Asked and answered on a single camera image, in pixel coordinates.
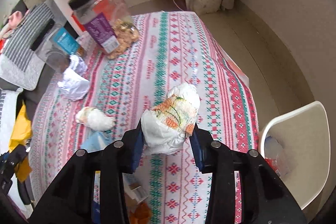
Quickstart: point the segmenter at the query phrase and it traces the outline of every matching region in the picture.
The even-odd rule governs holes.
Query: tiled floor
[[[133,6],[130,10],[136,15],[178,9],[172,0],[154,0]],[[301,106],[264,46],[262,37],[236,10],[202,15],[201,19],[248,76],[260,130],[272,118]]]

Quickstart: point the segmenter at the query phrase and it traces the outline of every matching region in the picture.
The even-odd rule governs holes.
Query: plastic container
[[[265,160],[281,179],[290,172],[286,153],[281,144],[272,136],[265,139]]]
[[[69,6],[109,58],[122,54],[138,39],[139,33],[124,0],[70,0]]]
[[[70,65],[71,54],[82,58],[86,55],[83,47],[62,25],[55,24],[53,19],[43,26],[30,48],[42,61],[59,73],[63,73]]]

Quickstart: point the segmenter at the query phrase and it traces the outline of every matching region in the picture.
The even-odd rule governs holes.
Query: pink object
[[[15,29],[21,22],[22,17],[23,17],[22,13],[20,11],[16,11],[13,14],[11,14],[8,17],[8,23],[9,23],[10,29]]]

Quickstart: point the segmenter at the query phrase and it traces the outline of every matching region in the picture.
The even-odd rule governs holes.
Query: pink and green tablecloth
[[[196,85],[201,99],[199,128],[231,149],[256,148],[258,120],[247,78],[199,17],[193,12],[157,12],[133,19],[141,38],[117,59],[108,60],[98,46],[90,45],[85,60],[89,69],[83,77],[91,81],[91,88],[84,99],[64,98],[57,74],[41,99],[29,155],[36,200],[92,133],[75,121],[82,107],[96,106],[113,115],[117,125],[108,133],[118,140],[137,126],[145,109],[162,102],[170,88],[185,81]],[[135,175],[149,193],[151,223],[204,223],[211,174],[198,171],[189,140],[174,155],[143,157]],[[240,222],[239,187],[236,192]]]

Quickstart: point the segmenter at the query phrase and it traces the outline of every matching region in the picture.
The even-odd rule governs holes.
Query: trash bin
[[[291,171],[281,179],[304,209],[322,191],[329,175],[330,134],[324,106],[315,101],[271,120],[259,136],[263,157],[268,136],[285,151]]]

